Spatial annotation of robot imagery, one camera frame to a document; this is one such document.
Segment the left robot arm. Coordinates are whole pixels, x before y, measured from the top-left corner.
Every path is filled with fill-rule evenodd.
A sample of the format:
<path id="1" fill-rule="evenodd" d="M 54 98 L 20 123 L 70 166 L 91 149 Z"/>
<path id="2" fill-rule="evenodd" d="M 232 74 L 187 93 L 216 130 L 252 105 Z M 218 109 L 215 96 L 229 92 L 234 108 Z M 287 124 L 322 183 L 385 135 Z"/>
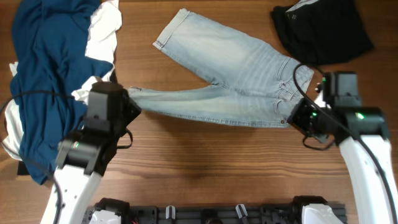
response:
<path id="1" fill-rule="evenodd" d="M 81 223 L 109 162 L 122 147 L 128 125 L 141 113 L 122 85 L 94 83 L 83 127 L 58 144 L 53 187 L 42 223 Z"/>

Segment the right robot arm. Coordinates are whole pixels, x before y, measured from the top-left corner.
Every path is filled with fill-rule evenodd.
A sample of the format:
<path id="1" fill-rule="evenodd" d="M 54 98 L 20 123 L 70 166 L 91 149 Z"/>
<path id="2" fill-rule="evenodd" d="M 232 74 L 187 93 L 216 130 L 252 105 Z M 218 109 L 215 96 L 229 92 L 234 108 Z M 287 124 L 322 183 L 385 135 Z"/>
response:
<path id="1" fill-rule="evenodd" d="M 397 186 L 386 119 L 364 107 L 354 72 L 323 73 L 316 103 L 303 95 L 288 122 L 305 138 L 333 136 L 349 171 L 360 223 L 397 223 Z"/>

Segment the light blue denim shorts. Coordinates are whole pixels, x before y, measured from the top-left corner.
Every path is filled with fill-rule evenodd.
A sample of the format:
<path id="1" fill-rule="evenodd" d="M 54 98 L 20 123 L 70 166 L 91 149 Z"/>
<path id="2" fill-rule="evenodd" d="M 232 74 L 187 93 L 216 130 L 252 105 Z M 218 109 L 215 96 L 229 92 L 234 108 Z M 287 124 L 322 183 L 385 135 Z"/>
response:
<path id="1" fill-rule="evenodd" d="M 207 82 L 204 88 L 130 88 L 144 110 L 230 126 L 284 128 L 313 71 L 263 40 L 181 9 L 154 42 Z"/>

